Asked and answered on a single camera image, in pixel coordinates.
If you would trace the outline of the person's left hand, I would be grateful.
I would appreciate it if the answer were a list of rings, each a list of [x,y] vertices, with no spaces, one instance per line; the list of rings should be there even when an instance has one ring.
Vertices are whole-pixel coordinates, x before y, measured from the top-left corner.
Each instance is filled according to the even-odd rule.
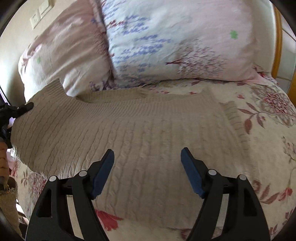
[[[3,190],[5,192],[9,192],[10,188],[8,185],[8,180],[10,177],[10,168],[8,164],[8,159],[7,159],[7,145],[5,142],[1,142],[0,146],[0,151],[1,151],[1,156],[0,156],[0,177],[1,177],[1,185],[3,186]]]

